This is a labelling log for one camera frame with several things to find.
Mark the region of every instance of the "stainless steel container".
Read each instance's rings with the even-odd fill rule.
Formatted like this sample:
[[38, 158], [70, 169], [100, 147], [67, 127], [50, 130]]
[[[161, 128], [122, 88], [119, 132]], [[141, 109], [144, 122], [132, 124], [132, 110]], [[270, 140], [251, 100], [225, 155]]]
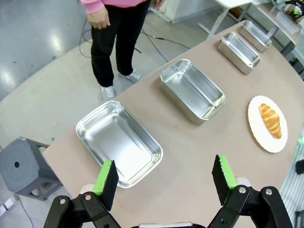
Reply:
[[76, 132], [101, 166], [115, 160], [122, 188], [138, 183], [162, 160], [160, 145], [118, 101], [96, 108], [77, 124]]
[[162, 90], [195, 124], [209, 120], [225, 103], [223, 92], [187, 59], [161, 73]]
[[218, 50], [243, 74], [249, 74], [260, 62], [258, 54], [234, 32], [221, 38]]
[[243, 22], [239, 33], [259, 52], [264, 52], [272, 44], [270, 38], [249, 20]]

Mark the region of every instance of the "shoelace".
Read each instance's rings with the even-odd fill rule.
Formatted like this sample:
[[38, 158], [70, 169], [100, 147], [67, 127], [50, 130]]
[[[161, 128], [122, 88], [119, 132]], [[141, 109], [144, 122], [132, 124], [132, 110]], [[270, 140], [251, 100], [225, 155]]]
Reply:
[[108, 97], [113, 97], [113, 96], [115, 96], [115, 95], [114, 95], [114, 88], [113, 88], [112, 86], [107, 87], [107, 88], [105, 89], [105, 93], [106, 93], [106, 95], [107, 95]]
[[141, 79], [141, 76], [136, 71], [133, 71], [132, 76], [137, 80]]

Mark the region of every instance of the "plastic stool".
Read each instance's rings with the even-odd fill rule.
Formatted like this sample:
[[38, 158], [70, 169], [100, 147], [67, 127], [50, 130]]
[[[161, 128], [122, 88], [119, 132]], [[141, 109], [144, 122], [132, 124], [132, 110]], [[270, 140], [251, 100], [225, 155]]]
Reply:
[[10, 191], [46, 200], [62, 183], [46, 163], [40, 147], [47, 148], [48, 145], [17, 138], [0, 152], [0, 172]]

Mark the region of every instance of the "scalloped plate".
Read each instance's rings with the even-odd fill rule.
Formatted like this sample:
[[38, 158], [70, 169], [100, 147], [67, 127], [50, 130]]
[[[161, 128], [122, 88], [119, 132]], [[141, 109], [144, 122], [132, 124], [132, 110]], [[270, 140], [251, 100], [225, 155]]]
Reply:
[[[266, 128], [259, 110], [261, 104], [271, 107], [280, 117], [282, 132], [280, 139], [274, 138]], [[283, 150], [288, 138], [287, 122], [280, 108], [271, 99], [266, 96], [254, 97], [248, 106], [248, 120], [252, 134], [265, 150], [271, 153], [278, 153]]]

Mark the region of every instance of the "pink sweater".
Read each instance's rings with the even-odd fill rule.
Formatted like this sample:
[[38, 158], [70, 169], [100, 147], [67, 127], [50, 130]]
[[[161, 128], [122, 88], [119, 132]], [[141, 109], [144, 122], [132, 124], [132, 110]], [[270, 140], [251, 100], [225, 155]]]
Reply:
[[87, 13], [96, 13], [101, 10], [105, 5], [112, 5], [118, 7], [132, 7], [137, 6], [146, 0], [81, 0], [82, 4], [86, 7]]

